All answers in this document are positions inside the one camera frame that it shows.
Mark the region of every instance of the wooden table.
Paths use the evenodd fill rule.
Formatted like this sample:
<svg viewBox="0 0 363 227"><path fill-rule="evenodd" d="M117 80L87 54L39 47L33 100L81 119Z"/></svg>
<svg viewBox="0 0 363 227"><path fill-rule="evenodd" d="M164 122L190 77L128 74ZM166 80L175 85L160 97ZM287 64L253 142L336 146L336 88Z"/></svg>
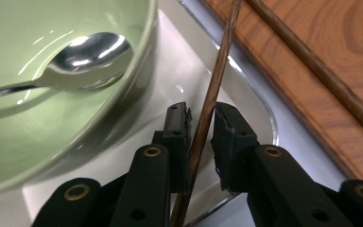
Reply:
<svg viewBox="0 0 363 227"><path fill-rule="evenodd" d="M204 1L226 20L232 0ZM263 3L363 100L363 0ZM235 35L341 169L363 180L363 127L246 2Z"/></svg>

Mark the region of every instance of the white tray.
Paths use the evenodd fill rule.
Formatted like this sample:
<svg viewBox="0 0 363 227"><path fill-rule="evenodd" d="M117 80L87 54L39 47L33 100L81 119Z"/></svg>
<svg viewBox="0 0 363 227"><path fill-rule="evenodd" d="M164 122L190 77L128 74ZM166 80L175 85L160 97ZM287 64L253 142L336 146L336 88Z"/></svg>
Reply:
<svg viewBox="0 0 363 227"><path fill-rule="evenodd" d="M135 150L149 144L153 132L163 128L166 108L174 103L186 101L192 108L194 132L216 61L216 46L177 1L160 0L159 8L153 94L130 136L77 169L55 175L47 172L21 188L1 193L0 226L29 226L53 191L66 181L84 177L96 179L103 185L126 173ZM226 68L218 100L240 110L258 134L260 143L273 143L276 131L266 103L250 88L232 61ZM185 223L205 215L230 197L220 190L208 143Z"/></svg>

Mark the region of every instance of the wooden surface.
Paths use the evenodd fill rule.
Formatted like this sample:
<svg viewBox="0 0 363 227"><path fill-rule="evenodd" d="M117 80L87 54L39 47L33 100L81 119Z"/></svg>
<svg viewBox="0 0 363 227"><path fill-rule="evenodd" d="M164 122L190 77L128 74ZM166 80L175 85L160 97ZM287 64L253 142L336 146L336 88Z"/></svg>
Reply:
<svg viewBox="0 0 363 227"><path fill-rule="evenodd" d="M245 0L363 127L363 99L329 68L262 0Z"/></svg>
<svg viewBox="0 0 363 227"><path fill-rule="evenodd" d="M224 21L231 0L205 0ZM363 0L263 0L363 100ZM363 179L363 127L243 3L236 37L349 175Z"/></svg>

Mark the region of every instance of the black plastic part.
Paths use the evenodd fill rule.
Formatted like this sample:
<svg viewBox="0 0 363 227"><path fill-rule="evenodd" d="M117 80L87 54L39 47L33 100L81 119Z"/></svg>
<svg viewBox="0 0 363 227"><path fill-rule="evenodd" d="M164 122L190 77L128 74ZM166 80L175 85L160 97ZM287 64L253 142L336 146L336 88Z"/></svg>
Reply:
<svg viewBox="0 0 363 227"><path fill-rule="evenodd" d="M341 207L346 216L357 226L363 226L363 181L350 180L341 185L338 192L342 201Z"/></svg>
<svg viewBox="0 0 363 227"><path fill-rule="evenodd" d="M259 146L257 135L232 105L218 102L211 140L222 190L246 192L246 157Z"/></svg>
<svg viewBox="0 0 363 227"><path fill-rule="evenodd" d="M248 203L257 226L353 226L285 149L260 146L249 162ZM270 215L256 211L263 206L258 192Z"/></svg>
<svg viewBox="0 0 363 227"><path fill-rule="evenodd" d="M161 145L147 145L134 155L110 226L168 226L169 153Z"/></svg>
<svg viewBox="0 0 363 227"><path fill-rule="evenodd" d="M125 174L101 187L92 215L94 225L91 226L109 226L127 176Z"/></svg>
<svg viewBox="0 0 363 227"><path fill-rule="evenodd" d="M32 226L92 226L101 186L77 178L62 184L43 206Z"/></svg>
<svg viewBox="0 0 363 227"><path fill-rule="evenodd" d="M163 131L155 131L152 144L161 144L170 155L170 192L186 193L190 188L188 156L191 144L191 113L185 102L167 108Z"/></svg>

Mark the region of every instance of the bowl rim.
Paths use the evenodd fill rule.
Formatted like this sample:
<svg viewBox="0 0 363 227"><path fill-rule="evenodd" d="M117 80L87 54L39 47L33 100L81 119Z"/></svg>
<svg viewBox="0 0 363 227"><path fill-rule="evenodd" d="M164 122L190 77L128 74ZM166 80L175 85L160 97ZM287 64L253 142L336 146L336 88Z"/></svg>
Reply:
<svg viewBox="0 0 363 227"><path fill-rule="evenodd" d="M143 60L145 50L149 47L149 41L152 34L155 32L155 24L157 23L157 0L149 0L147 9L147 20L144 24L144 30L142 33L141 42L136 46L134 56L131 59L130 66L126 70L124 76L114 85L118 87L114 89L112 94L102 104L101 108L95 113L95 115L85 124L85 126L70 139L70 142L58 150L53 157L45 159L37 163L35 166L21 172L10 179L0 182L0 192L11 189L15 186L19 186L25 183L27 180L47 170L50 166L56 164L59 160L69 154L71 150L79 145L80 141L83 141L89 136L89 132L95 130L99 122L105 117L110 110L110 107L115 105L129 90L130 85L133 82L133 75L136 75L138 70L138 64Z"/></svg>

